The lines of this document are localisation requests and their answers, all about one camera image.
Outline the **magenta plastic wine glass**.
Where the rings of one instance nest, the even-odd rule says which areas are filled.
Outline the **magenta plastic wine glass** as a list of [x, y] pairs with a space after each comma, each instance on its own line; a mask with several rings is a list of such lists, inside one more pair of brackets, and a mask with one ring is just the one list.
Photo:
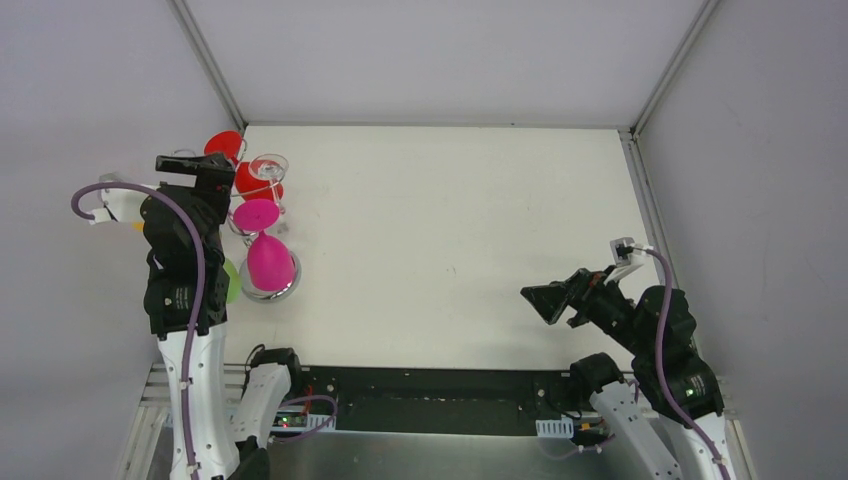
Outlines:
[[280, 219], [273, 201], [249, 200], [236, 208], [233, 220], [247, 233], [256, 233], [247, 250], [246, 265], [250, 282], [263, 292], [279, 292], [294, 282], [297, 268], [288, 247], [269, 233]]

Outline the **chrome wine glass rack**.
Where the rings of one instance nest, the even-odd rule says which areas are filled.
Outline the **chrome wine glass rack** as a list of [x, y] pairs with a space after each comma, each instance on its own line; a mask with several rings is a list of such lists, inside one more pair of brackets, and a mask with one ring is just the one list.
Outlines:
[[289, 161], [263, 153], [250, 160], [238, 157], [226, 225], [239, 236], [246, 256], [238, 268], [241, 290], [256, 302], [272, 303], [297, 288], [302, 267], [282, 235], [287, 232], [284, 180]]

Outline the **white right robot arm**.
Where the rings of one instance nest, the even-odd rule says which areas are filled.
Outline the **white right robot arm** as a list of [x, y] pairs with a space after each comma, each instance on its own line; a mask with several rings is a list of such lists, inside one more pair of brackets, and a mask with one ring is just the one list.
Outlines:
[[591, 323], [632, 354], [637, 391], [656, 413], [662, 433], [638, 409], [611, 357], [597, 353], [571, 364], [569, 400], [594, 409], [614, 443], [654, 479], [732, 479], [724, 400], [718, 378], [691, 344], [696, 321], [683, 291], [652, 286], [638, 301], [625, 297], [625, 267], [581, 268], [571, 277], [526, 286], [521, 296], [548, 324], [567, 309], [572, 328]]

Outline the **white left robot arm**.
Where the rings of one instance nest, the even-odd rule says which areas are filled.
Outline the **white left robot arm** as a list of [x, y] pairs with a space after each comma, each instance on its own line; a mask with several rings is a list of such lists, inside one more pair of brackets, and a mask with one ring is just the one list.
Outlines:
[[166, 366], [173, 419], [173, 479], [267, 479], [268, 441], [281, 404], [305, 390], [291, 348], [251, 358], [233, 417], [225, 406], [226, 294], [220, 237], [235, 169], [222, 153], [159, 156], [159, 172], [193, 177], [161, 183], [141, 203], [150, 251], [143, 306]]

